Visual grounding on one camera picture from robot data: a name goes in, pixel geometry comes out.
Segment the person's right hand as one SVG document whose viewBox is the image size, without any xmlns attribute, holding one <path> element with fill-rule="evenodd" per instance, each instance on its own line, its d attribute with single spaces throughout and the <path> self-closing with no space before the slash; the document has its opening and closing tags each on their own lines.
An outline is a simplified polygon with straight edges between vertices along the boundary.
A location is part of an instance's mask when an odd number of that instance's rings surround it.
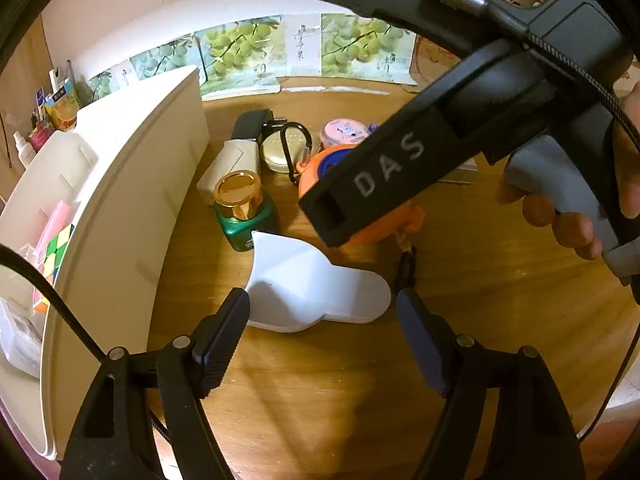
<svg viewBox="0 0 640 480">
<path fill-rule="evenodd" d="M 639 215 L 639 151 L 620 127 L 614 128 L 613 148 L 620 210 L 626 218 L 634 219 Z M 574 249 L 580 258 L 594 260 L 602 255 L 602 242 L 594 234 L 592 221 L 584 214 L 558 214 L 549 197 L 514 188 L 505 178 L 499 182 L 497 200 L 499 204 L 520 200 L 523 217 L 531 226 L 551 226 L 556 241 Z"/>
</svg>

